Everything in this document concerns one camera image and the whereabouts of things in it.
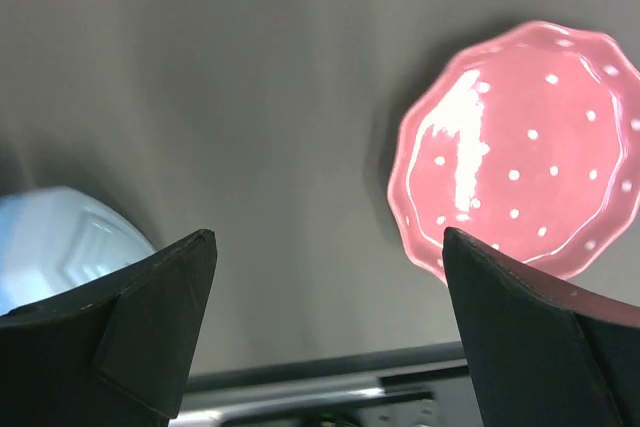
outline polka dot plate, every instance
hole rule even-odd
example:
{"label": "polka dot plate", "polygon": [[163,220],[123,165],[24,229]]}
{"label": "polka dot plate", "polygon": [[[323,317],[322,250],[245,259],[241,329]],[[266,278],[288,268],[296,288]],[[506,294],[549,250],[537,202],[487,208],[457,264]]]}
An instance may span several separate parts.
{"label": "polka dot plate", "polygon": [[567,279],[639,187],[640,73],[606,34],[536,21],[451,60],[401,123],[387,194],[408,257],[446,283],[446,226]]}

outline ceramic bowl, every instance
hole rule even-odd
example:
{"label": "ceramic bowl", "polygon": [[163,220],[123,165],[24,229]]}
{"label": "ceramic bowl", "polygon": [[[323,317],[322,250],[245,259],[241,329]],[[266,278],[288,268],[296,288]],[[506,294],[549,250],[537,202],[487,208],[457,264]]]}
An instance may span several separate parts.
{"label": "ceramic bowl", "polygon": [[413,263],[446,282],[446,226],[559,278],[640,198],[640,74],[606,34],[529,22],[456,55],[401,123],[388,200]]}

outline white polka dot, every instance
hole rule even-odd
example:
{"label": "white polka dot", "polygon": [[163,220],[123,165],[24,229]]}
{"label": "white polka dot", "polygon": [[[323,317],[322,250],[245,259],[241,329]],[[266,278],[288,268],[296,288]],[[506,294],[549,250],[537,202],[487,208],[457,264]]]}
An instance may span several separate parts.
{"label": "white polka dot", "polygon": [[605,65],[604,66],[604,71],[610,75],[611,77],[615,77],[616,75],[618,75],[620,73],[620,71],[618,69],[616,69],[613,65]]}
{"label": "white polka dot", "polygon": [[480,142],[478,147],[480,148],[480,155],[487,155],[491,150],[491,148],[489,147],[489,144],[486,144],[484,142]]}
{"label": "white polka dot", "polygon": [[476,91],[480,94],[486,94],[491,89],[491,86],[486,82],[478,82],[476,85]]}

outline gray surface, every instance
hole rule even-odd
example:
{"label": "gray surface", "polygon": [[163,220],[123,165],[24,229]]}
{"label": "gray surface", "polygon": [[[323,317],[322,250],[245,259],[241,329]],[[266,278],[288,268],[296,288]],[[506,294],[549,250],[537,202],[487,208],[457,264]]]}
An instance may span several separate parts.
{"label": "gray surface", "polygon": [[[525,19],[605,30],[640,64],[640,0],[0,6],[3,192],[80,188],[157,245],[216,230],[194,373],[456,339],[385,203],[402,113],[455,50]],[[579,283],[640,302],[636,236]]]}

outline pink plate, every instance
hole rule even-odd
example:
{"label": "pink plate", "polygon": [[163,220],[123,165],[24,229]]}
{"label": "pink plate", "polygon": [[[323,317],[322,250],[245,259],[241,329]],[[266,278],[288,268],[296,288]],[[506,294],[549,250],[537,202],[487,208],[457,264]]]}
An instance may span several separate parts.
{"label": "pink plate", "polygon": [[444,228],[567,279],[632,222],[640,73],[606,34],[529,22],[449,63],[400,126],[388,199],[446,282]]}

